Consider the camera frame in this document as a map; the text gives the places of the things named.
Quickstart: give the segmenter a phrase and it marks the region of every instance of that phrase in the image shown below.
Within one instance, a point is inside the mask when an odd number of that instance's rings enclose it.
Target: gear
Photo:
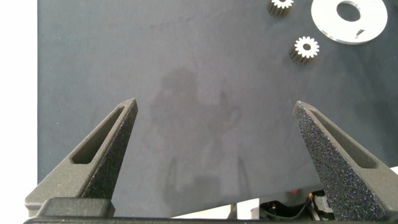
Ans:
[[[309,63],[319,52],[318,42],[311,37],[302,37],[290,51],[290,58],[300,63]]]
[[[293,0],[270,0],[268,11],[274,16],[284,17],[293,5]]]

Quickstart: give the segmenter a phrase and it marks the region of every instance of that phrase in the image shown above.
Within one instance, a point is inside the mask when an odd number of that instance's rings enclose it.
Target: textured black plastic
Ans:
[[[129,107],[127,108],[126,119],[118,127],[117,133],[111,140],[108,150],[81,197],[112,199],[138,111],[136,103],[130,104]]]
[[[314,107],[294,116],[336,219],[396,220],[398,176]]]

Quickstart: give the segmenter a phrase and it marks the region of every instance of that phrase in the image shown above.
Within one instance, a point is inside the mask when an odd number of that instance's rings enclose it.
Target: dark gray surface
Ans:
[[[117,216],[170,217],[319,184],[292,116],[322,111],[398,165],[398,1],[384,32],[343,45],[311,1],[39,1],[39,181],[118,103],[139,113],[114,191]],[[307,66],[288,56],[314,37]]]

